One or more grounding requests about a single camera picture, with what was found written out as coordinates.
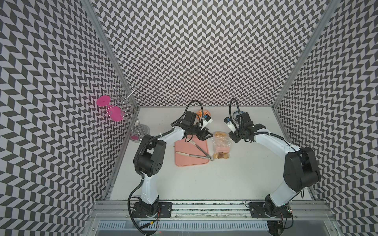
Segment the clear resealable bag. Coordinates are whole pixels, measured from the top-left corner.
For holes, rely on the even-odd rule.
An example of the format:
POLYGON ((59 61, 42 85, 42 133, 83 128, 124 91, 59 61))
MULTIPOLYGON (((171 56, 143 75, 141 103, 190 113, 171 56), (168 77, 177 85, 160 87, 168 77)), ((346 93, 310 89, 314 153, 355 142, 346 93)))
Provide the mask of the clear resealable bag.
POLYGON ((222 131, 216 131, 213 136, 214 140, 229 140, 229 135, 222 131))

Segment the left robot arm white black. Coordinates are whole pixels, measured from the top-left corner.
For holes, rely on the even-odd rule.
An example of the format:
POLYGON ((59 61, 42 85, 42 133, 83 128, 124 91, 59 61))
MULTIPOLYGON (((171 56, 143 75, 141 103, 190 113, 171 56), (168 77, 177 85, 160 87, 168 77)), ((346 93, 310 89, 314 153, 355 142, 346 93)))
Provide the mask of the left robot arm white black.
POLYGON ((188 154, 187 156, 200 159, 214 159, 193 140, 196 137, 200 141, 206 141, 213 137, 213 134, 206 127, 212 118, 204 114, 202 103, 194 99, 186 106, 184 113, 174 122, 171 129, 157 136, 146 134, 133 159, 134 169, 141 176, 140 184, 132 190, 128 197, 131 202, 134 193, 141 189, 141 195, 133 206, 128 206, 131 218, 134 217, 155 217, 159 213, 159 195, 154 175, 163 165, 166 147, 173 145, 180 140, 194 145, 203 155, 188 154))

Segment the pink plastic tray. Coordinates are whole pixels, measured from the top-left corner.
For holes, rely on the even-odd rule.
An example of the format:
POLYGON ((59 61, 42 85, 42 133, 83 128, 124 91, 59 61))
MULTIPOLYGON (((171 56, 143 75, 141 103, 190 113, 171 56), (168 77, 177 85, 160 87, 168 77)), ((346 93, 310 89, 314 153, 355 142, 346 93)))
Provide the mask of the pink plastic tray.
POLYGON ((191 142, 185 142, 185 139, 177 141, 174 145, 174 150, 175 150, 175 164, 178 167, 202 165, 202 164, 207 164, 209 162, 208 159, 179 154, 178 152, 191 154, 191 155, 205 156, 205 154, 202 151, 200 151, 200 149, 198 149, 191 142))

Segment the clear bag with pink contents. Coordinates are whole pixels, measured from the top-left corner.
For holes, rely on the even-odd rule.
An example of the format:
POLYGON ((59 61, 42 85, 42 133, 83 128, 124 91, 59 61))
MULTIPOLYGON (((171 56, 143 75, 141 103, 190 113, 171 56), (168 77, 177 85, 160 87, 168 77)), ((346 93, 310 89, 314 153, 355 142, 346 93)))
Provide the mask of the clear bag with pink contents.
POLYGON ((214 136, 212 138, 214 147, 213 158, 214 159, 229 159, 230 150, 233 144, 233 140, 226 136, 214 136))

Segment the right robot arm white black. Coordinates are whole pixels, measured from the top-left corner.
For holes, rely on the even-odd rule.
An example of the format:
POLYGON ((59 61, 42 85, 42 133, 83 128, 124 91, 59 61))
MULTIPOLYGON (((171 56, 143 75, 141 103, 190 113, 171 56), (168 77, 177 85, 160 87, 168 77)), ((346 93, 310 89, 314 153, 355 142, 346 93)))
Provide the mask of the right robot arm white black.
POLYGON ((224 119, 231 130, 229 137, 236 143, 244 140, 263 145, 284 160, 282 183, 265 197, 263 204, 250 202, 249 209, 268 218, 282 216, 292 199, 321 180, 315 152, 310 147, 299 147, 287 142, 262 124, 254 124, 247 112, 241 112, 237 99, 231 99, 229 109, 233 102, 236 104, 237 118, 234 120, 229 111, 229 116, 224 119))

